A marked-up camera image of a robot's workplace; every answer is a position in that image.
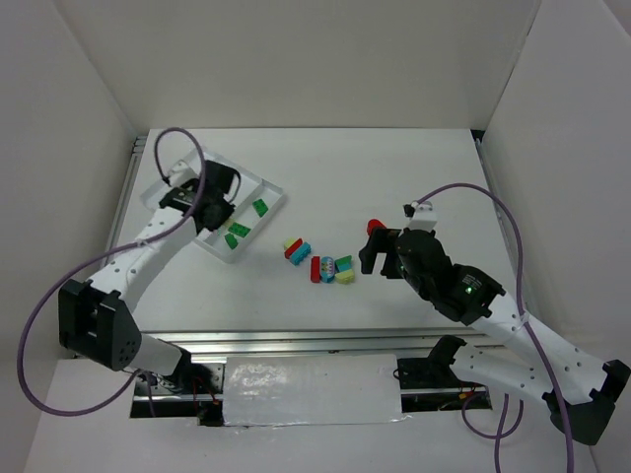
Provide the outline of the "green lego plate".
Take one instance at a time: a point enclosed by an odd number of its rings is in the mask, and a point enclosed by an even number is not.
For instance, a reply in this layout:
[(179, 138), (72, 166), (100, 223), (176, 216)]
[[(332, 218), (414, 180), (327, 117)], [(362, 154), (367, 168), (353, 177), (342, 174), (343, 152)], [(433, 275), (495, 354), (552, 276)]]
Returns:
[(234, 222), (228, 227), (228, 231), (236, 237), (245, 238), (251, 232), (251, 228)]

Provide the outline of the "dark green lego brick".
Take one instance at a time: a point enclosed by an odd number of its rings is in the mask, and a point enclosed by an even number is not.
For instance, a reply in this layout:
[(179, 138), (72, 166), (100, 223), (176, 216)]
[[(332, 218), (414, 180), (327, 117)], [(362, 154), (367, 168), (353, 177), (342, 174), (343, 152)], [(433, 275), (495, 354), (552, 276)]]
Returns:
[(233, 234), (224, 235), (224, 239), (230, 250), (234, 250), (239, 245), (237, 238)]

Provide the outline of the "green sloped lego brick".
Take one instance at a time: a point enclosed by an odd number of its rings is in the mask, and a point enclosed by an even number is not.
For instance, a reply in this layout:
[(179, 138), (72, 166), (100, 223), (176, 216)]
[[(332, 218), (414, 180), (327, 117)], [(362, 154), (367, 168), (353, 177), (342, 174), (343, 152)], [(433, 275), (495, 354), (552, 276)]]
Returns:
[(346, 255), (334, 260), (337, 273), (348, 271), (352, 268), (352, 256)]

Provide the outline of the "yellow green lego brick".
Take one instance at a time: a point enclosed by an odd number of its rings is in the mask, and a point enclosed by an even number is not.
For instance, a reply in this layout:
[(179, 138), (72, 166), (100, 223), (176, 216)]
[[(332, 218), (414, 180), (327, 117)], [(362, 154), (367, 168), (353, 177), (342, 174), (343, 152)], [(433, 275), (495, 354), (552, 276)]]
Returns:
[(353, 269), (340, 271), (335, 274), (334, 279), (339, 284), (351, 284), (355, 281), (355, 272)]

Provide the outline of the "blue patterned round lego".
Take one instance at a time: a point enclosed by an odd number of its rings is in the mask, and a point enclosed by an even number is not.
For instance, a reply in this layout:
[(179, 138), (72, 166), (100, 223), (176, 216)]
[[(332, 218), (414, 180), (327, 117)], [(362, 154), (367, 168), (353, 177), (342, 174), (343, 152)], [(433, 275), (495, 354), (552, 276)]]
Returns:
[(332, 283), (335, 279), (335, 260), (330, 256), (323, 256), (320, 259), (319, 276), (323, 283)]

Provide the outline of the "red lego brick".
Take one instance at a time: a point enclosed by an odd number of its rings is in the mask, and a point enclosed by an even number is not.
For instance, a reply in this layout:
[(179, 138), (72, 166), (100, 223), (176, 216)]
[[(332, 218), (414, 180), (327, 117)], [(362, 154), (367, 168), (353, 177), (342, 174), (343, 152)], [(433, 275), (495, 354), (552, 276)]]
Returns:
[(318, 284), (321, 281), (320, 277), (320, 257), (313, 256), (311, 258), (311, 266), (310, 266), (310, 280), (314, 284)]

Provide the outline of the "small dark green lego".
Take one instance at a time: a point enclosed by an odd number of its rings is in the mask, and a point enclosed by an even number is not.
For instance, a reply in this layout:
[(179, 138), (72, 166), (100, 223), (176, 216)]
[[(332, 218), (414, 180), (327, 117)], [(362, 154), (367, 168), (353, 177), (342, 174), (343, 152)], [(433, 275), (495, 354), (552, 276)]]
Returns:
[(252, 207), (259, 218), (263, 218), (269, 211), (269, 208), (263, 199), (256, 199), (252, 202)]

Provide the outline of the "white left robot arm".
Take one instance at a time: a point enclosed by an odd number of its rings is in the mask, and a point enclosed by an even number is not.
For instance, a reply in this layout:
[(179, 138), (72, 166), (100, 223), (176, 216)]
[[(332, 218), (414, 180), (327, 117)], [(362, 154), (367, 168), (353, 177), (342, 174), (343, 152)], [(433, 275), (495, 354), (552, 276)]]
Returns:
[(162, 197), (129, 249), (87, 281), (65, 282), (58, 292), (61, 346), (114, 372), (132, 368), (169, 378), (190, 373), (190, 353), (142, 333), (133, 312), (174, 256), (232, 216), (241, 182), (237, 170), (204, 162), (198, 177)]

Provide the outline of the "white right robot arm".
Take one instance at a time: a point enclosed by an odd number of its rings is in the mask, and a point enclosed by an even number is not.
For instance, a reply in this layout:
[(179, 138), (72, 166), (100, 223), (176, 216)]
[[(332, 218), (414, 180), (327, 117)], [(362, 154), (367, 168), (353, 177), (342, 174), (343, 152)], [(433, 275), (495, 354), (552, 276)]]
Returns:
[(618, 360), (602, 361), (571, 344), (533, 315), (520, 313), (500, 283), (473, 266), (455, 264), (434, 233), (375, 228), (360, 250), (361, 271), (386, 257), (382, 275), (404, 280), (447, 319), (490, 336), (521, 358), (495, 358), (454, 335), (431, 350), (443, 377), (484, 384), (546, 407), (552, 424), (573, 440), (595, 445), (630, 378)]

